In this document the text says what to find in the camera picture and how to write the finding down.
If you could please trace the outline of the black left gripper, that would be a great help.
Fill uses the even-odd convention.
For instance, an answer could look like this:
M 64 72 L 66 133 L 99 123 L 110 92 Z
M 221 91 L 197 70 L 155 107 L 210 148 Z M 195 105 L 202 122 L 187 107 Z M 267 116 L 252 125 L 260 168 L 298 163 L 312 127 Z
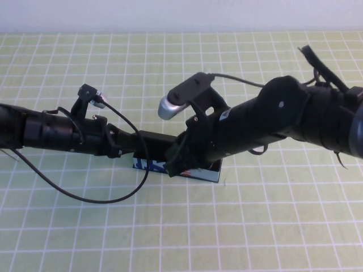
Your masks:
M 128 133 L 107 121 L 102 116 L 76 120 L 77 126 L 72 133 L 72 151 L 113 159 L 142 150 L 142 142 L 136 132 Z

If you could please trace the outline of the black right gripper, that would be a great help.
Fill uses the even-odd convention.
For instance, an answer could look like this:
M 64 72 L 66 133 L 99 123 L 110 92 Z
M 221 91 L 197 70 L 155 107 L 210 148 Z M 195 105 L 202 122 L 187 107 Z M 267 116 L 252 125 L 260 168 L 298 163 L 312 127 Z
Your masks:
M 194 177 L 191 168 L 209 167 L 216 159 L 206 159 L 207 151 L 216 145 L 212 139 L 216 133 L 219 117 L 229 107 L 222 107 L 210 115 L 200 107 L 194 107 L 195 114 L 187 119 L 187 129 L 165 152 L 167 173 L 170 177 Z

